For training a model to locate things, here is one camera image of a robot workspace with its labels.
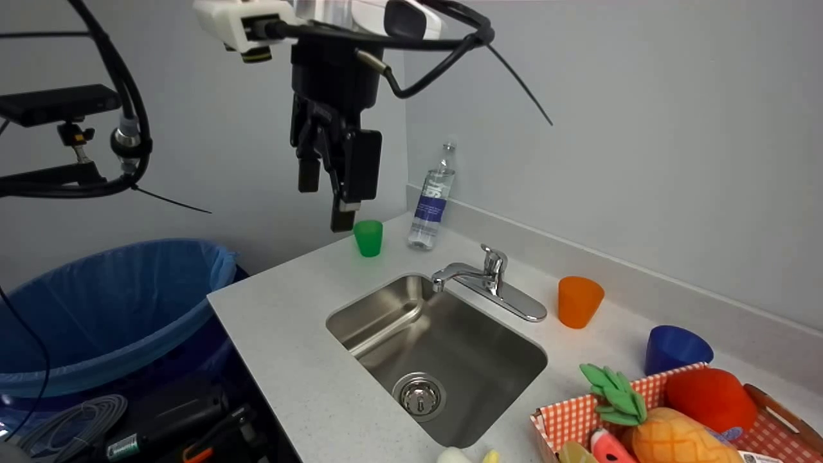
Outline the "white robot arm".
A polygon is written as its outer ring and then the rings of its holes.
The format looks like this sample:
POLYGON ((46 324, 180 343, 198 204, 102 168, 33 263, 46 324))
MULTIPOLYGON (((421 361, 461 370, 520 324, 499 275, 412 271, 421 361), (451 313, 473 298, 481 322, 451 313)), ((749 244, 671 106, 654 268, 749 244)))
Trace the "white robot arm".
POLYGON ((412 45, 445 37, 445 21, 420 0, 192 0, 200 26, 248 65, 267 63, 270 47, 291 47, 291 146, 299 156, 299 191, 333 182, 333 232, 347 232, 364 200, 378 191, 378 131, 361 126, 376 102, 382 39, 412 45))

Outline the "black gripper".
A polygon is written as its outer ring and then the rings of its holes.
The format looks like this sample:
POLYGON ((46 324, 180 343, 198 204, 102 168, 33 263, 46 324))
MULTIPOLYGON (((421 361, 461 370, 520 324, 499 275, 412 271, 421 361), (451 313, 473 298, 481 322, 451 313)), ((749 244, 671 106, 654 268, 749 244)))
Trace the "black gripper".
POLYGON ((313 131, 333 137, 333 228, 349 232, 364 200, 378 191, 378 131, 361 126, 361 113, 376 102, 378 74, 361 63, 347 42, 302 39, 291 47, 293 120, 291 145, 299 154, 299 191, 320 191, 313 131))

